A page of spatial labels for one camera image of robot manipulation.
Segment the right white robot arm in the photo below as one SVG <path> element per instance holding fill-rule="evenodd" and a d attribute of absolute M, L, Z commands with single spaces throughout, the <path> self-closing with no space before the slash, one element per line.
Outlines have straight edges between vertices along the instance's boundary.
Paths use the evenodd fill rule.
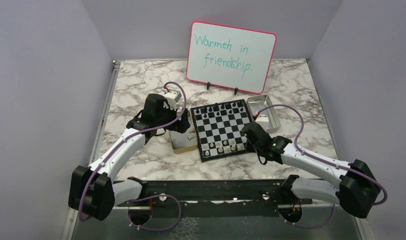
<path fill-rule="evenodd" d="M 321 156 L 299 147 L 283 136 L 270 135 L 256 122 L 246 124 L 240 131 L 247 139 L 250 151 L 266 162 L 276 162 L 304 170 L 316 179 L 290 175 L 281 185 L 280 199 L 287 203 L 298 200 L 321 200 L 341 206 L 348 214 L 367 218 L 380 194 L 380 187 L 368 165 Z"/>

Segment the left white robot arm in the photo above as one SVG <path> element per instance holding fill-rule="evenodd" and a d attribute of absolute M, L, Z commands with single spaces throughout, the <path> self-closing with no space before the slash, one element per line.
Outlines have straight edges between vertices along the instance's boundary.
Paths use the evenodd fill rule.
<path fill-rule="evenodd" d="M 156 136 L 159 129 L 183 134 L 190 128 L 186 107 L 177 112 L 181 97 L 177 90 L 163 95 L 149 94 L 143 109 L 126 124 L 115 144 L 95 162 L 73 170 L 68 206 L 81 217 L 87 215 L 102 221 L 113 207 L 123 202 L 131 200 L 138 206 L 146 203 L 148 191 L 143 181 L 132 178 L 115 183 L 114 180 L 127 161 Z"/>

